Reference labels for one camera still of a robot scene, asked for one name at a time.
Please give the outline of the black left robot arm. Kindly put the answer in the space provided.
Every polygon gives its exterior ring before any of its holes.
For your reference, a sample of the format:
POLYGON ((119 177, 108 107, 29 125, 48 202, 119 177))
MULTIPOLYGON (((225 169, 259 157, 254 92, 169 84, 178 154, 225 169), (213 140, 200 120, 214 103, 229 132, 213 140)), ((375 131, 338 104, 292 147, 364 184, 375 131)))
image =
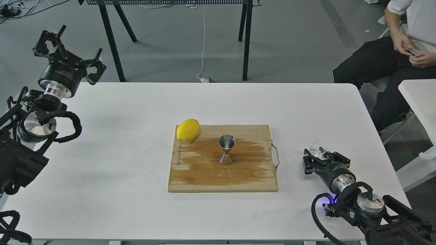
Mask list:
POLYGON ((25 86, 16 98, 7 99, 8 110, 0 122, 1 195, 17 194, 39 175, 48 164, 44 155, 52 143, 81 135, 79 117, 61 101, 75 96, 82 79, 95 85, 106 70, 99 58, 101 48, 88 60, 65 49, 61 42, 65 28, 57 33, 44 30, 33 47, 35 56, 49 60, 38 80, 42 90, 25 86))

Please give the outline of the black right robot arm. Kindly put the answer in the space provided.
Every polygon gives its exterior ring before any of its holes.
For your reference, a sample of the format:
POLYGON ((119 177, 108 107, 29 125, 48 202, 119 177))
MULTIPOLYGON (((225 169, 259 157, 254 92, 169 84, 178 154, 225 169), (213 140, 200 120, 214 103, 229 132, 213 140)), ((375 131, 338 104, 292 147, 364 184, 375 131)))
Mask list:
POLYGON ((324 237, 337 245, 344 243, 322 225, 316 214, 316 203, 322 197, 329 201, 322 205, 325 215, 341 217, 359 228, 368 245, 430 245, 431 223, 390 195, 380 197, 370 185, 356 181, 350 163, 338 152, 321 148, 313 155, 304 149, 304 173, 319 175, 330 190, 318 194, 311 204, 312 218, 324 237))

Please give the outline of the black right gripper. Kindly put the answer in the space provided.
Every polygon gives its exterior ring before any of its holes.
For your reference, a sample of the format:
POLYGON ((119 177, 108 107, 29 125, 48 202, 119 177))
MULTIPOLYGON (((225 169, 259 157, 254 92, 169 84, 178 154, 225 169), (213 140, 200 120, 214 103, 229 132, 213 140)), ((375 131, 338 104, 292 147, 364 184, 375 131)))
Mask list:
POLYGON ((355 175, 350 171, 349 158, 339 152, 325 152, 324 157, 329 164, 324 167, 322 159, 312 155, 308 149, 303 152, 304 174, 317 173, 323 183, 334 194, 341 194, 345 188, 356 182, 355 175))

